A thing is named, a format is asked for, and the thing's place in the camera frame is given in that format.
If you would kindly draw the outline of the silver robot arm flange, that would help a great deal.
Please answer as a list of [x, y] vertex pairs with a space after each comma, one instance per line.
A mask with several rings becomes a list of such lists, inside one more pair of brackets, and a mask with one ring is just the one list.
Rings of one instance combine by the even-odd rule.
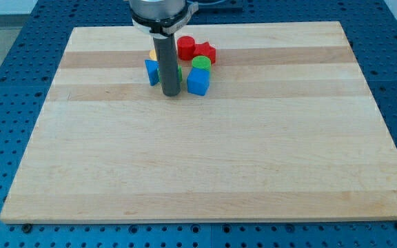
[[199, 10], [186, 0], [129, 0], [132, 23], [143, 33], [164, 39], [182, 29]]

